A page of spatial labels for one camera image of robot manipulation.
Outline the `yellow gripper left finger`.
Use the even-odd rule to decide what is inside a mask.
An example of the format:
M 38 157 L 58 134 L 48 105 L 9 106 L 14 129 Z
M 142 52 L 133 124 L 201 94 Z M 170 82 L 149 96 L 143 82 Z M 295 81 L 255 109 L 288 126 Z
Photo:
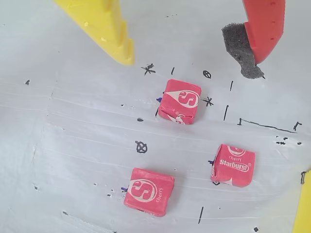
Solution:
M 129 38 L 118 0 L 56 0 L 82 30 L 115 61 L 133 65 L 134 41 Z

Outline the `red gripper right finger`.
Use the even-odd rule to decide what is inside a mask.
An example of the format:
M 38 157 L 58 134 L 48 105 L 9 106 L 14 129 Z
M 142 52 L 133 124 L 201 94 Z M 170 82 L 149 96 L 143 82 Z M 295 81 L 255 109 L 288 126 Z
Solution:
M 283 35 L 284 0 L 244 0 L 248 21 L 222 28 L 226 51 L 241 66 L 248 79 L 262 78 L 258 67 L 273 51 Z

